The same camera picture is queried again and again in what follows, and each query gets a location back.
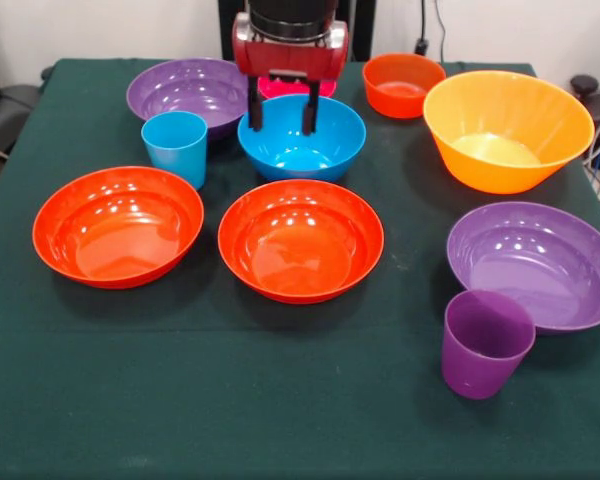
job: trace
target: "plastic cup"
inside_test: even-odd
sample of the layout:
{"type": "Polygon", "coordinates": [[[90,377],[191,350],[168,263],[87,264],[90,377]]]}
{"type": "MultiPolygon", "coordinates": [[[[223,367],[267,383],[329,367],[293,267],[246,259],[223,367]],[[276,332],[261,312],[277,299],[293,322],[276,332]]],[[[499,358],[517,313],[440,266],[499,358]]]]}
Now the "plastic cup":
{"type": "Polygon", "coordinates": [[[480,400],[498,393],[536,338],[531,317],[500,293],[463,292],[447,306],[442,375],[463,397],[480,400]]]}
{"type": "Polygon", "coordinates": [[[195,189],[207,170],[207,124],[190,112],[165,112],[142,127],[142,140],[154,167],[175,173],[195,189]]]}

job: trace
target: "bowl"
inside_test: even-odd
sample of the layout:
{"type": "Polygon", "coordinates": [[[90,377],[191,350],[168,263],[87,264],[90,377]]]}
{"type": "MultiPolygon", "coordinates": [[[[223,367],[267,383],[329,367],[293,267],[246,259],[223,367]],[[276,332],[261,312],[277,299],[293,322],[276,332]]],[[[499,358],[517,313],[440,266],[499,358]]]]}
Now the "bowl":
{"type": "MultiPolygon", "coordinates": [[[[320,82],[320,95],[331,97],[336,91],[337,83],[335,80],[325,80],[320,82]]],[[[283,82],[282,80],[271,80],[268,77],[258,78],[258,91],[264,98],[275,98],[282,95],[292,95],[296,93],[309,94],[309,87],[302,82],[283,82]]]]}
{"type": "Polygon", "coordinates": [[[486,205],[455,224],[447,256],[467,289],[509,296],[540,333],[600,325],[600,233],[573,215],[536,203],[486,205]]]}
{"type": "Polygon", "coordinates": [[[321,97],[316,131],[302,134],[308,95],[285,95],[262,102],[263,126],[249,128],[245,115],[238,139],[256,170],[267,180],[311,178],[333,182],[353,163],[367,131],[360,116],[342,102],[321,97]]]}
{"type": "Polygon", "coordinates": [[[171,270],[202,227],[202,200],[157,168],[116,167],[80,177],[42,206],[33,245],[56,272],[99,288],[131,288],[171,270]]]}
{"type": "Polygon", "coordinates": [[[353,192],[318,180],[262,185],[236,200],[218,229],[236,277],[283,303],[334,298],[365,278],[382,254],[378,215],[353,192]]]}
{"type": "Polygon", "coordinates": [[[421,116],[427,92],[445,77],[436,62],[412,53],[379,55],[362,69],[367,101],[378,113],[392,118],[421,116]]]}
{"type": "Polygon", "coordinates": [[[566,91],[535,77],[478,71],[434,87],[424,118],[444,163],[488,193],[529,190],[580,155],[593,121],[566,91]]]}
{"type": "Polygon", "coordinates": [[[247,111],[247,77],[235,63],[192,58],[159,63],[127,89],[127,105],[142,120],[182,110],[204,118],[209,138],[232,133],[247,111]]]}

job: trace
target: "small red bowl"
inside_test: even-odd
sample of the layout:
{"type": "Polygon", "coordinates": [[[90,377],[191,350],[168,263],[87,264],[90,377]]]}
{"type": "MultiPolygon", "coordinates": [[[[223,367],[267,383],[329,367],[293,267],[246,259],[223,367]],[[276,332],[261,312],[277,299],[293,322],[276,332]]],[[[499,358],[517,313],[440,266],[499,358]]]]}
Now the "small red bowl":
{"type": "MultiPolygon", "coordinates": [[[[336,91],[335,80],[320,82],[320,95],[331,97],[336,91]]],[[[267,77],[258,78],[258,90],[266,99],[281,97],[282,95],[293,95],[296,93],[309,94],[309,87],[302,82],[288,83],[282,80],[271,80],[267,77]]]]}
{"type": "Polygon", "coordinates": [[[378,55],[362,69],[367,101],[391,118],[422,116],[427,93],[446,76],[436,62],[413,53],[378,55]]]}
{"type": "Polygon", "coordinates": [[[319,180],[282,180],[236,200],[218,229],[220,255],[249,287],[283,303],[324,302],[375,267],[384,232],[353,192],[319,180]]]}
{"type": "Polygon", "coordinates": [[[99,288],[151,282],[182,259],[202,228],[198,192],[149,167],[117,167],[65,185],[42,206],[33,245],[56,272],[99,288]]]}

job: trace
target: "large orange bowl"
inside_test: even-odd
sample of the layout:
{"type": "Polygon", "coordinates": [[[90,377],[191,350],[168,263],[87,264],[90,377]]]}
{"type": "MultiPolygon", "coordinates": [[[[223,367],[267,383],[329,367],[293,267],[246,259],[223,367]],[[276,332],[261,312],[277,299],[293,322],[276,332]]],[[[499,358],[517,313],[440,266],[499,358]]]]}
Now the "large orange bowl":
{"type": "Polygon", "coordinates": [[[489,193],[535,187],[594,135],[591,116],[572,95],[511,72],[447,78],[427,95],[424,118],[451,174],[489,193]]]}
{"type": "Polygon", "coordinates": [[[202,228],[196,190],[149,167],[80,177],[54,193],[33,224],[33,245],[53,270],[100,288],[131,288],[171,270],[202,228]]]}
{"type": "Polygon", "coordinates": [[[220,255],[244,283],[292,304],[329,300],[360,282],[384,245],[378,215],[353,192],[319,180],[268,183],[229,207],[220,255]]]}

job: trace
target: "green tablecloth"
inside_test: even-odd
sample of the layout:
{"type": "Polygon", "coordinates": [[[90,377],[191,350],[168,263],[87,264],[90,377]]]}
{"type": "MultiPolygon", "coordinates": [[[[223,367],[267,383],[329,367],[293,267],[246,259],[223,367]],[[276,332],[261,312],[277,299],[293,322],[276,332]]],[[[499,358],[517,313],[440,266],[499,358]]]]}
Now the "green tablecloth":
{"type": "MultiPolygon", "coordinates": [[[[30,239],[44,200],[87,172],[149,164],[125,89],[152,63],[59,62],[0,178],[0,478],[600,478],[600,328],[540,338],[491,400],[444,385],[442,316],[460,290],[446,236],[503,198],[455,181],[421,119],[372,111],[360,64],[335,96],[368,128],[341,183],[385,226],[364,284],[292,307],[230,274],[215,232],[259,182],[235,137],[210,147],[204,229],[172,273],[101,291],[47,269],[30,239]]],[[[577,162],[510,198],[600,230],[577,162]]]]}

